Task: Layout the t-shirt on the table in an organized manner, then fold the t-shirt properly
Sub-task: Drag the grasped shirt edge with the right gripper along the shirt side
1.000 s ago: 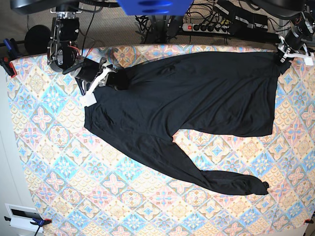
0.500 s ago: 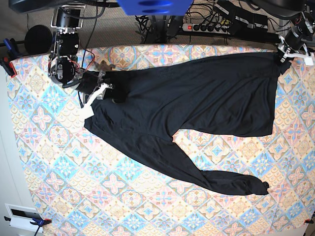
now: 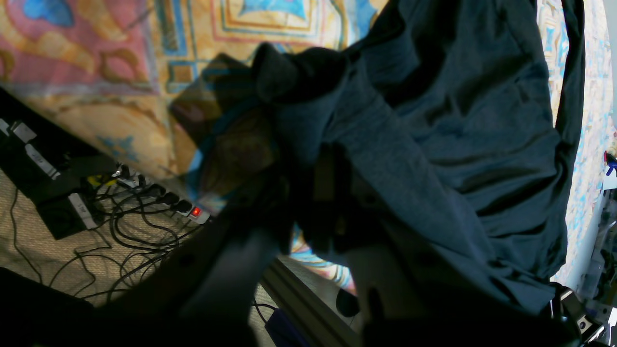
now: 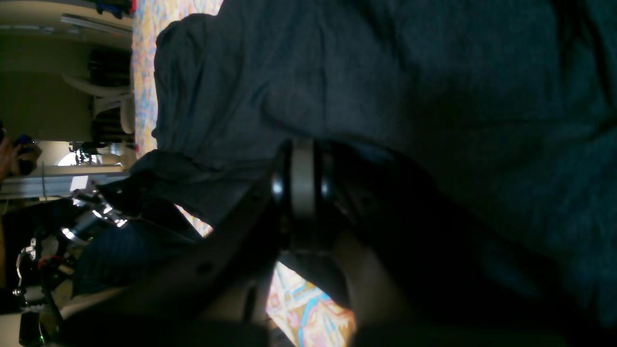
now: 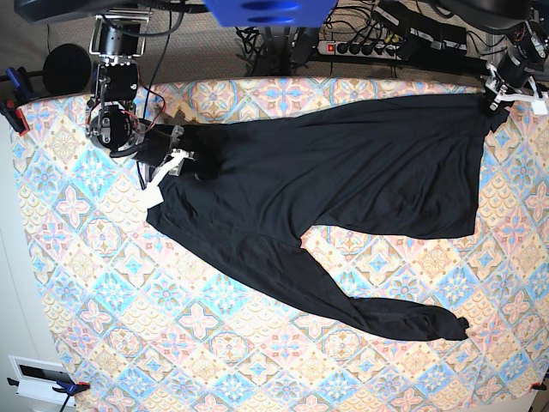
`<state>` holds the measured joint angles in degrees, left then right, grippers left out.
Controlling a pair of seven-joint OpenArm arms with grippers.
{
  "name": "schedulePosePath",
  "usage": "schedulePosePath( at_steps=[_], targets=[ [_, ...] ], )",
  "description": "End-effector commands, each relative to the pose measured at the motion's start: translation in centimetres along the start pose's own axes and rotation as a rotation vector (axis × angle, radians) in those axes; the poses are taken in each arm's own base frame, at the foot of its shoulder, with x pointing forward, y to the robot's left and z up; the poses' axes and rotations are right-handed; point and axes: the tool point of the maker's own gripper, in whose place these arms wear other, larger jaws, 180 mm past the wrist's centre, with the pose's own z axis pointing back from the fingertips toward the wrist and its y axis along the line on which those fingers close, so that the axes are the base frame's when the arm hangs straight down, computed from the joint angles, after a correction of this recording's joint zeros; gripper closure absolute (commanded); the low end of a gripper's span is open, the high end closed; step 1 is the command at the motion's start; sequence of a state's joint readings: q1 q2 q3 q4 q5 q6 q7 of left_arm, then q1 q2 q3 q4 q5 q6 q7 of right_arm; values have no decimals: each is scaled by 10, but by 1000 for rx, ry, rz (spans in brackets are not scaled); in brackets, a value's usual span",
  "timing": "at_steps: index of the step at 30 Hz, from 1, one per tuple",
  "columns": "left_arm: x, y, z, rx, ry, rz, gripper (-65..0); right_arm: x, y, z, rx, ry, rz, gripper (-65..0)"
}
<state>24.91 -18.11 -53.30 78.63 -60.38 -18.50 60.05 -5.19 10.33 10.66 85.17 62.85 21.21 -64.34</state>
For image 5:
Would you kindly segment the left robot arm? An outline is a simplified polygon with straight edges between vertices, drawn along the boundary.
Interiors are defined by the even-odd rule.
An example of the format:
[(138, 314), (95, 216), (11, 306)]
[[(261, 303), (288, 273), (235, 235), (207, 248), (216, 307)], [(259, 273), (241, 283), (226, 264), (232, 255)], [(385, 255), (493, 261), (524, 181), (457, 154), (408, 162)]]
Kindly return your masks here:
[(548, 35), (531, 17), (532, 1), (430, 1), (437, 13), (457, 16), (485, 33), (509, 42), (498, 64), (486, 63), (484, 106), (497, 112), (515, 102), (530, 105), (534, 115), (548, 114), (548, 90), (534, 79), (548, 58)]

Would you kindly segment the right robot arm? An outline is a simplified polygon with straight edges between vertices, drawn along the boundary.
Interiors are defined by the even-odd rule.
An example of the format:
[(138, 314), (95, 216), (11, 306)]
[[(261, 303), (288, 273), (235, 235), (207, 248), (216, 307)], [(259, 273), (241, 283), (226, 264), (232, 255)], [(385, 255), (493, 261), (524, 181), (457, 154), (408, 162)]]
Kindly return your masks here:
[(158, 187), (167, 175), (214, 179), (219, 164), (208, 149), (183, 136), (175, 126), (166, 131), (155, 120), (136, 116), (134, 100), (142, 78), (136, 60), (152, 38), (169, 39), (187, 14), (208, 12), (204, 4), (187, 1), (16, 1), (18, 16), (49, 24), (94, 17), (88, 51), (99, 61), (91, 68), (85, 133), (93, 145), (113, 159), (131, 158), (146, 166), (151, 180), (140, 182), (145, 198), (163, 198)]

